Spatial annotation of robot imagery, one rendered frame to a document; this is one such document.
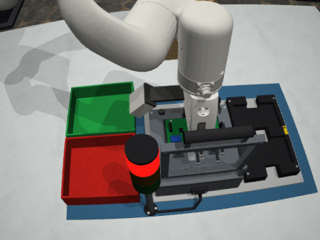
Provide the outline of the green open-top bin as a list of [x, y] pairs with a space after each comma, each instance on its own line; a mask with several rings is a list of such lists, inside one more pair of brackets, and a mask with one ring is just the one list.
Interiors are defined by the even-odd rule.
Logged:
[[129, 94], [133, 91], [133, 82], [71, 87], [66, 138], [136, 135], [136, 117], [129, 114]]

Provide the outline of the red open bin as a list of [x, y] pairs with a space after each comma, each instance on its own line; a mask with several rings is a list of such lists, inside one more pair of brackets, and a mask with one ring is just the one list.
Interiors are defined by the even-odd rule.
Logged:
[[65, 138], [61, 199], [66, 205], [140, 202], [124, 154], [134, 135]]

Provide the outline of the green circuit board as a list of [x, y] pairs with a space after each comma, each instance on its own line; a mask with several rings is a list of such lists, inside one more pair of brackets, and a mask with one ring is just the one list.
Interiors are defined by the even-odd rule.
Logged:
[[168, 143], [183, 142], [183, 131], [188, 131], [186, 118], [166, 119], [165, 122]]

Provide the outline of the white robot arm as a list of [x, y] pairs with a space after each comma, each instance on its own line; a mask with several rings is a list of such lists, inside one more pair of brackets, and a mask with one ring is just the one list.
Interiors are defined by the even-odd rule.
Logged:
[[[148, 72], [165, 60], [178, 41], [178, 82], [204, 99], [225, 74], [233, 17], [212, 1], [137, 0], [122, 21], [94, 0], [53, 0], [68, 28], [89, 50], [128, 70]], [[129, 95], [129, 114], [141, 118], [157, 102], [183, 101], [179, 85], [144, 83]]]

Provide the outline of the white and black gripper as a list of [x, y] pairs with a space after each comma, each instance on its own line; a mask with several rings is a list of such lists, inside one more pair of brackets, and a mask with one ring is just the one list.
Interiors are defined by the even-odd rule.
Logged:
[[183, 117], [186, 118], [188, 130], [214, 129], [218, 114], [218, 91], [223, 84], [208, 99], [204, 99], [202, 94], [189, 92], [179, 82], [178, 84], [184, 94]]

